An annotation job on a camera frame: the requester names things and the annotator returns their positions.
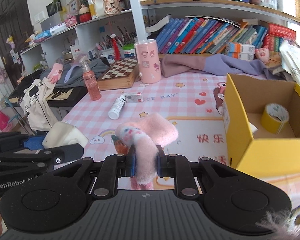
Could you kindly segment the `orange white medicine boxes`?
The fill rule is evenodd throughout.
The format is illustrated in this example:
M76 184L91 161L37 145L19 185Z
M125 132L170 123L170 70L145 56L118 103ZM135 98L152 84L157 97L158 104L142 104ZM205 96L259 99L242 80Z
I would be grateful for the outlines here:
M252 61L255 57L255 46L252 44L228 42L225 54L235 59Z

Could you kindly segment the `pink spray bottle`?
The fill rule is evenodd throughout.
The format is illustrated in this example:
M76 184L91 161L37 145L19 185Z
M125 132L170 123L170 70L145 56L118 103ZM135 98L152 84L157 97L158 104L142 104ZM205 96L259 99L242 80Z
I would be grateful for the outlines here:
M87 55L83 56L80 61L83 70L83 80L88 90L91 100L99 100L102 95L97 84L95 73L90 69L90 60Z

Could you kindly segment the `small white pink box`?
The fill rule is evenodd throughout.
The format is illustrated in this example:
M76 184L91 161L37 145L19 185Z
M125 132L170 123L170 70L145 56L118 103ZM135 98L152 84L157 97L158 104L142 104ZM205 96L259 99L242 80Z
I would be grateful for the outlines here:
M143 96L141 92L125 93L126 103L139 103L143 102Z

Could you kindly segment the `white cream tube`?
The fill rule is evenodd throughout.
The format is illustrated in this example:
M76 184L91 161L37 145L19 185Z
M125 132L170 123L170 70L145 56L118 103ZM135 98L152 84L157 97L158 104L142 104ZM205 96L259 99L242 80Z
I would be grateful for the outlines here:
M125 95L125 93L123 93L118 98L116 98L116 100L112 104L112 106L108 112L108 117L111 120L117 120L120 117L120 114L121 114L125 104L126 104L126 95Z

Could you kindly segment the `stack of papers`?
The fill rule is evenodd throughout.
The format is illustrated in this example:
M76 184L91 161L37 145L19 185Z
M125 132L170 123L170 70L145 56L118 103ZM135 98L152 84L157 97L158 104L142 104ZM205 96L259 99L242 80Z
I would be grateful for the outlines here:
M279 52L270 56L268 65L278 62L283 70L291 75L292 79L300 85L300 48L284 40Z

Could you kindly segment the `cream tote bag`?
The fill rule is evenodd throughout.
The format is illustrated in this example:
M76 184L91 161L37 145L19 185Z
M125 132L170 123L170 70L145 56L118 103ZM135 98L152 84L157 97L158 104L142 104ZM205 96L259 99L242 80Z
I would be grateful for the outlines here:
M20 106L24 114L28 114L27 118L33 131L48 132L58 122L46 100L54 88L55 83L44 77L42 80L34 79L30 87L24 90Z

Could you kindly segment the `pink pig plush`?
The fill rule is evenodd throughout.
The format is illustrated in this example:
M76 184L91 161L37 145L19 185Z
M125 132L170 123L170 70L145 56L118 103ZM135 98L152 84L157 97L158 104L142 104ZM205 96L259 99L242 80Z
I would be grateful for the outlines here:
M255 49L255 57L259 60L261 60L264 64L269 63L269 49L268 46L265 46L263 48Z

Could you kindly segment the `row of books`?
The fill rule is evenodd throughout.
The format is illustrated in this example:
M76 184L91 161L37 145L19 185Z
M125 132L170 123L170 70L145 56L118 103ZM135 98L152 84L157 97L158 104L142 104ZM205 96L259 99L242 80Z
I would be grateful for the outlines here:
M258 19L234 22L216 17L171 18L155 38L161 54L220 54L229 42L268 47L278 53L283 41L294 43L296 31Z

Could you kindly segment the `pink checkered tablecloth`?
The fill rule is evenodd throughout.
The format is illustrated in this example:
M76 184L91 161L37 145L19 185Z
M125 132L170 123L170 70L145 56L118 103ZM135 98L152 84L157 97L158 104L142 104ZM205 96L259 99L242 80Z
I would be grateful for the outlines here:
M125 104L116 120L110 119L108 112L121 95L120 90L104 91L97 101L85 96L63 121L88 138L85 156L101 161L115 153L111 136L117 126L158 113L179 132L178 139L164 148L166 153L181 154L190 161L210 157L228 164L223 117L217 111L215 99L215 92L224 92L225 88L223 76L185 72L151 85L136 82L129 91L141 93L143 101Z

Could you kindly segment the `yellow tape roll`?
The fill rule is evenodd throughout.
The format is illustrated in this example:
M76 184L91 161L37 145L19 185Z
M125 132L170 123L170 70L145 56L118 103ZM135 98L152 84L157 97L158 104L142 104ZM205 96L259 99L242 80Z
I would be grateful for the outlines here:
M261 116L261 125L266 131L280 134L288 122L289 113L285 107L277 103L270 103L265 106Z

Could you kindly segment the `pink plush glove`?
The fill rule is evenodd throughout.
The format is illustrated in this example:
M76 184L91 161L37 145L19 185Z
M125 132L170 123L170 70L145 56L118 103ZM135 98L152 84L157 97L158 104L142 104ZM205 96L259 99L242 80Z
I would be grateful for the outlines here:
M150 114L138 122L126 122L111 136L118 154L128 154L135 147L136 166L131 187L134 190L152 190L157 176L157 146L165 147L178 138L177 128L158 113Z

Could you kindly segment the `yellow cardboard box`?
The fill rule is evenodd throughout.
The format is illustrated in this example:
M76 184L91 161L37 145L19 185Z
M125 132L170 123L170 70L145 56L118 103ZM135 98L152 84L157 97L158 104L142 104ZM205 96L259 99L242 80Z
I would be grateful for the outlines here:
M258 178L300 173L300 85L229 74L223 119L231 167Z

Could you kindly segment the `grey folded clothing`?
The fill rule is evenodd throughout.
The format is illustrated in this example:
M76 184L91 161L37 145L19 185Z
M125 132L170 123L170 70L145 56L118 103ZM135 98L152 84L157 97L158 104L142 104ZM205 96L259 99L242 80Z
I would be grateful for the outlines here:
M66 73L68 72L70 67L73 66L74 64L79 64L80 67L75 68L74 71L72 72L72 75L71 75L69 81L67 83L64 83L64 78L65 78ZM109 67L110 67L110 65L105 58L94 59L90 63L90 69L95 73L95 76L97 79L99 77L101 77L102 74L109 69ZM51 69L43 71L40 75L40 79L42 80L45 77L47 78L47 76L51 72ZM85 87L85 83L83 80L82 65L78 62L63 64L63 72L62 72L61 78L55 84L55 87L59 88L59 89L73 88L73 87Z

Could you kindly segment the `wooden chess box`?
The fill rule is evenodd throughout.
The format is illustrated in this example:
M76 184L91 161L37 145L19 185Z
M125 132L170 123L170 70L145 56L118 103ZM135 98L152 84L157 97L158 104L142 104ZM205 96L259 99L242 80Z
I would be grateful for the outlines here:
M138 62L135 57L116 61L97 80L101 91L131 88L138 75Z

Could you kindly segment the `white shelf unit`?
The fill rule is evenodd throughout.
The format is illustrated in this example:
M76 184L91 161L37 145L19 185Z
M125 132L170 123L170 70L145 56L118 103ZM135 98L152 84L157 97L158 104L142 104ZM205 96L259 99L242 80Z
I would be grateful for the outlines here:
M31 22L35 31L41 31L41 23L35 21L39 14L47 14L46 7L52 0L27 0ZM172 16L216 16L229 20L239 21L243 18L258 18L263 21L276 23L279 25L297 24L300 26L300 19L259 5L243 3L239 1L227 0L159 0L157 2L160 10L166 10ZM36 43L29 49L20 53L25 71L31 74L34 67L42 59L42 54L46 54L46 61L51 67L62 52L70 48L78 41L83 54L93 49L95 45L105 38L105 35L115 33L120 35L121 31L134 31L135 24L131 10L124 10L116 15L102 16L88 22L74 25L53 35L43 42Z

